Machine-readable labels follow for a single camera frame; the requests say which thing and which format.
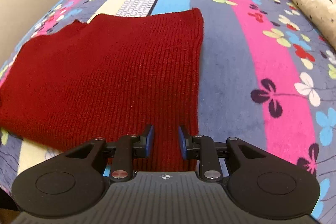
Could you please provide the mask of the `colourful floral bed blanket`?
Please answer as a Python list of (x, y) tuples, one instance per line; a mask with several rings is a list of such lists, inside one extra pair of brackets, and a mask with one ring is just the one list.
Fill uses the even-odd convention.
[[(313, 216), (335, 223), (335, 51), (290, 0), (61, 0), (17, 45), (100, 14), (146, 17), (199, 9), (198, 132), (250, 143), (315, 174), (321, 196)], [(24, 164), (58, 149), (1, 128), (1, 186)]]

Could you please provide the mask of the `red knit sweater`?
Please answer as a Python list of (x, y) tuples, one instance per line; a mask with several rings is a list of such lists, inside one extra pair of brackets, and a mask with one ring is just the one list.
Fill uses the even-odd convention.
[(117, 141), (154, 127), (136, 170), (180, 172), (178, 128), (198, 132), (199, 9), (75, 20), (26, 42), (1, 85), (1, 127), (67, 151), (96, 137)]

